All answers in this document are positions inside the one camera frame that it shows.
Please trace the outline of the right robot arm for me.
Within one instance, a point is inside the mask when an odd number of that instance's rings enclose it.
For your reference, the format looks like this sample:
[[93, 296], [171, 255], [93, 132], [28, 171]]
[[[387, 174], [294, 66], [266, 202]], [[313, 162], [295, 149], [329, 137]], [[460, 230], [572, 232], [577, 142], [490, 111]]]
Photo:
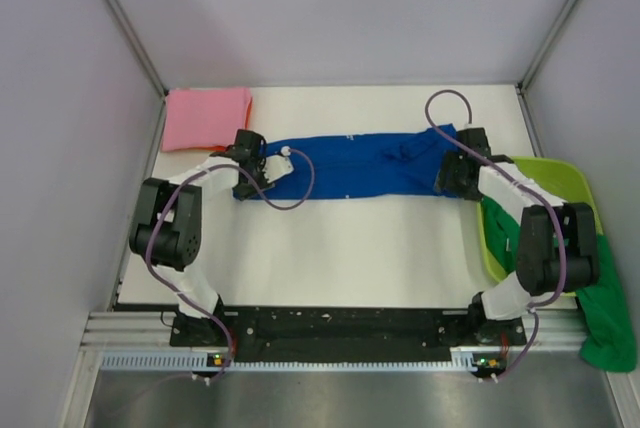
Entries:
[[553, 195], [504, 155], [494, 156], [485, 130], [467, 128], [451, 137], [434, 190], [470, 201], [493, 201], [516, 224], [514, 269], [495, 287], [477, 295], [467, 318], [469, 336], [487, 344], [532, 306], [554, 302], [562, 293], [596, 284], [600, 278], [593, 209]]

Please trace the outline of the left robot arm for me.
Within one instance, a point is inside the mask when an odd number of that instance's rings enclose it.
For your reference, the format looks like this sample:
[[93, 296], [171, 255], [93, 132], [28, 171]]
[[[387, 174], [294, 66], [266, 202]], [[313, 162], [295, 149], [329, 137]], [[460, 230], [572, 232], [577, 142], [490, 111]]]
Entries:
[[267, 142], [239, 130], [234, 143], [171, 179], [148, 178], [140, 187], [129, 248], [151, 277], [178, 298], [179, 311], [194, 318], [192, 332], [205, 344], [226, 335], [216, 314], [219, 294], [204, 273], [204, 212], [209, 203], [246, 200], [274, 186], [267, 179]]

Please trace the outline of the blue t shirt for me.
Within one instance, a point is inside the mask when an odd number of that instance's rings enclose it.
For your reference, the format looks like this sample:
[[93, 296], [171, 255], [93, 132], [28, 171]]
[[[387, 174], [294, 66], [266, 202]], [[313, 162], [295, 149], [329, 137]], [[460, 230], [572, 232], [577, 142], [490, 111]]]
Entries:
[[429, 128], [418, 133], [374, 133], [267, 142], [266, 158], [289, 146], [294, 172], [265, 190], [272, 200], [435, 196], [446, 151], [455, 146]]

